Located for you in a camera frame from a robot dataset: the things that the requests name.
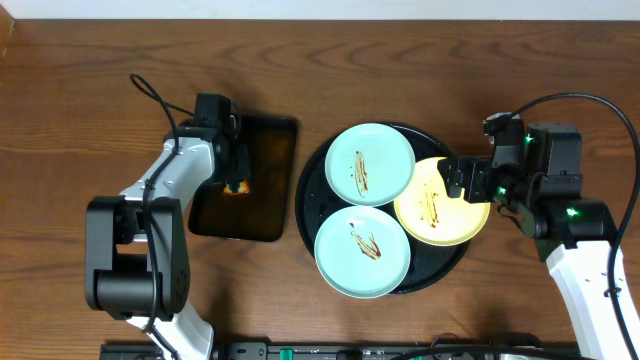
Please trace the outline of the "light blue plate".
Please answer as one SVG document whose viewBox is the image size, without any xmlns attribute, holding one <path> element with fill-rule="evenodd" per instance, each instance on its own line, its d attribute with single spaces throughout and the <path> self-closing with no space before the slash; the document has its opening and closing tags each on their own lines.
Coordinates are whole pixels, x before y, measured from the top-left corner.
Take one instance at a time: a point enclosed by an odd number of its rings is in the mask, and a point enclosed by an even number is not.
<svg viewBox="0 0 640 360">
<path fill-rule="evenodd" d="M 314 258 L 336 291 L 372 299 L 391 293 L 404 280 L 411 250 L 404 229 L 391 215 L 373 207 L 349 206 L 319 227 Z"/>
<path fill-rule="evenodd" d="M 409 185 L 416 164 L 408 139 L 395 128 L 364 123 L 340 133 L 325 156 L 329 187 L 352 205 L 381 206 Z"/>
</svg>

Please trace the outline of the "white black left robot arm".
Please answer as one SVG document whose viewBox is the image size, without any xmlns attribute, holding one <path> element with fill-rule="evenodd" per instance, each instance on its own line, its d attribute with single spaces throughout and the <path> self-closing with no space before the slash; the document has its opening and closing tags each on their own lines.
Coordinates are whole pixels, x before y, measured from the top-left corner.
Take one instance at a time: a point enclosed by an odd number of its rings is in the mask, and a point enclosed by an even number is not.
<svg viewBox="0 0 640 360">
<path fill-rule="evenodd" d="M 241 127 L 236 114 L 173 127 L 161 155 L 138 181 L 87 206 L 87 304 L 147 334 L 162 359 L 214 356 L 214 329 L 188 299 L 183 214 L 202 185 L 231 182 L 247 167 L 236 143 Z"/>
</svg>

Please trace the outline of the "yellow plate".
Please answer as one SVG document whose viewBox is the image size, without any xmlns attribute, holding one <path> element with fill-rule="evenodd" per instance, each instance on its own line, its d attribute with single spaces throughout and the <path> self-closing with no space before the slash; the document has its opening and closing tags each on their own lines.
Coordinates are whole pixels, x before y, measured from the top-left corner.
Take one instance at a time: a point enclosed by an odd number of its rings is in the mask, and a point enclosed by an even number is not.
<svg viewBox="0 0 640 360">
<path fill-rule="evenodd" d="M 416 163 L 410 184 L 394 202 L 401 226 L 414 238 L 434 246 L 455 246 L 470 240 L 485 225 L 491 205 L 450 198 L 438 172 L 443 157 Z"/>
</svg>

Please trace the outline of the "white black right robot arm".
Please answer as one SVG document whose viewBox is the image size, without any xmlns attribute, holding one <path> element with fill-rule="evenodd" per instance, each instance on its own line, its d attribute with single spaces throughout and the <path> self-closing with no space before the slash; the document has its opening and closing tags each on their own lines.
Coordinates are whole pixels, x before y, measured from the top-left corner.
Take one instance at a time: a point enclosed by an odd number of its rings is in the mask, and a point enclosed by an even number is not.
<svg viewBox="0 0 640 360">
<path fill-rule="evenodd" d="M 445 158 L 437 169 L 451 198 L 493 202 L 528 237 L 567 307 L 580 353 L 627 359 L 629 350 L 611 301 L 617 299 L 630 338 L 639 316 L 620 259 L 608 207 L 582 197 L 581 135 L 572 125 L 515 122 L 493 137 L 489 157 Z"/>
</svg>

